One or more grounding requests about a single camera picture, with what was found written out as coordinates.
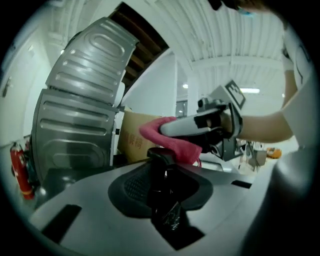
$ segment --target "cardboard box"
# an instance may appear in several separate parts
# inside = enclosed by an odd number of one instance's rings
[[[140,114],[132,112],[129,108],[124,109],[118,150],[126,156],[130,164],[147,159],[148,149],[156,146],[141,136],[139,127],[158,118],[156,115]]]

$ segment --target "orange object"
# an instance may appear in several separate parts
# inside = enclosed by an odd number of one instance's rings
[[[271,159],[279,159],[282,156],[282,151],[279,148],[268,147],[266,149],[266,156]]]

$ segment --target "pink cloth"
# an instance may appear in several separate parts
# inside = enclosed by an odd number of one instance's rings
[[[145,139],[174,151],[177,163],[193,165],[199,159],[202,152],[200,146],[183,139],[171,138],[159,133],[161,125],[176,119],[174,116],[161,117],[142,125],[139,131]]]

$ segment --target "white panel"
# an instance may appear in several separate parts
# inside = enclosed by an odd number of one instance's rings
[[[177,65],[173,54],[156,60],[150,71],[139,79],[122,100],[134,112],[175,116],[177,99]]]
[[[195,75],[191,75],[188,78],[188,109],[187,115],[192,116],[197,113],[198,100],[201,98],[199,95],[199,80]]]

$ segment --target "fire extinguisher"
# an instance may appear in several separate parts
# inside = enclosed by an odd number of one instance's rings
[[[10,156],[14,176],[18,182],[23,197],[27,200],[33,199],[35,194],[28,181],[29,176],[27,171],[27,162],[21,145],[15,142],[10,148]]]

